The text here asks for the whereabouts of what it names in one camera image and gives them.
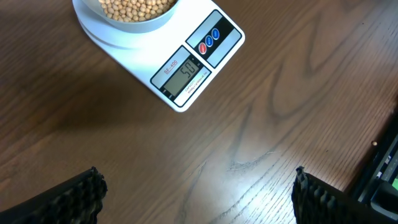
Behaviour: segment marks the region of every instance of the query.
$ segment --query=pile of beans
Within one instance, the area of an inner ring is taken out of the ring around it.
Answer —
[[[98,0],[108,18],[121,22],[142,22],[167,12],[176,0]]]

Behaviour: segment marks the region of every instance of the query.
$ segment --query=red button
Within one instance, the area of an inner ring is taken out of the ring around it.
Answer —
[[[200,52],[201,54],[205,54],[206,51],[207,51],[206,44],[205,44],[205,43],[200,43],[200,44],[199,44],[199,52]]]

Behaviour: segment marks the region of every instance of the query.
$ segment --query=wooden table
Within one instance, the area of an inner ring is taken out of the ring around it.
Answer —
[[[294,223],[300,165],[344,190],[395,105],[398,2],[216,3],[246,43],[176,113],[72,1],[0,1],[0,210],[91,166],[99,223]]]

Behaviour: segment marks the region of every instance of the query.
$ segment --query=scale platform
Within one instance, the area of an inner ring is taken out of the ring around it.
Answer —
[[[123,32],[73,0],[90,39],[175,111],[184,112],[242,46],[243,31],[211,0],[179,0],[171,19],[144,33]]]

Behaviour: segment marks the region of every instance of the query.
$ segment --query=button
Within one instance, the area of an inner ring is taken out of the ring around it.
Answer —
[[[205,54],[207,52],[207,47],[205,43],[202,42],[199,44],[199,52],[201,54]]]
[[[210,37],[209,35],[207,35],[206,36],[206,45],[207,45],[207,47],[211,47],[211,46],[213,46],[213,38],[212,37]]]
[[[218,31],[217,28],[214,28],[214,29],[211,31],[211,35],[213,36],[213,38],[214,38],[215,40],[218,40],[219,37],[220,37],[220,32]]]

